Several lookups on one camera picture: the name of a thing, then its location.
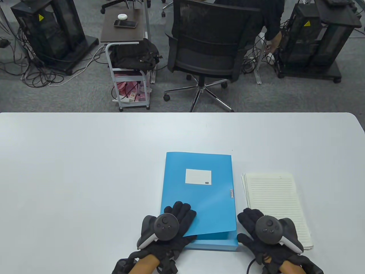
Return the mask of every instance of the white cable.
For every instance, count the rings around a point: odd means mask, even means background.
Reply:
[[[75,74],[74,76],[72,76],[70,79],[68,79],[66,82],[63,82],[62,84],[59,84],[59,85],[51,85],[51,83],[49,83],[48,85],[50,86],[50,87],[59,87],[59,86],[61,86],[61,85],[64,85],[64,84],[66,84],[66,83],[68,83],[69,81],[71,81],[72,79],[74,79],[76,76],[79,76],[81,73],[83,73],[87,68],[88,68],[88,66],[92,63],[92,61],[94,61],[94,59],[95,59],[95,56],[96,56],[96,54],[103,48],[103,47],[105,47],[104,45],[103,46],[101,46],[100,48],[98,48],[98,50],[94,53],[94,55],[93,55],[93,57],[91,58],[91,60],[90,60],[90,62],[88,62],[88,64],[86,65],[86,67],[82,70],[82,71],[80,71],[79,73],[77,73],[77,74]]]

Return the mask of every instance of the black jacket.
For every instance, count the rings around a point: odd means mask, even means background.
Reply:
[[[262,12],[262,26],[267,32],[265,39],[272,40],[280,31],[281,16],[284,12],[284,0],[216,0],[215,4],[259,8]]]

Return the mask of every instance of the computer tower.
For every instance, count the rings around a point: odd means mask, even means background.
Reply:
[[[72,74],[77,62],[99,44],[85,36],[73,0],[24,0],[11,7],[37,58]]]
[[[341,81],[335,62],[355,27],[361,26],[356,9],[330,7],[324,0],[296,4],[276,52],[276,72],[285,75]]]

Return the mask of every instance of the white label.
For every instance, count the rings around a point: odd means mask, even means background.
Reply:
[[[212,171],[186,169],[185,184],[212,185]]]

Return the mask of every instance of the cart wheel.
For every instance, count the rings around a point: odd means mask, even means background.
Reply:
[[[336,77],[336,78],[333,79],[333,82],[335,84],[339,84],[339,83],[341,83],[341,78],[340,77]]]

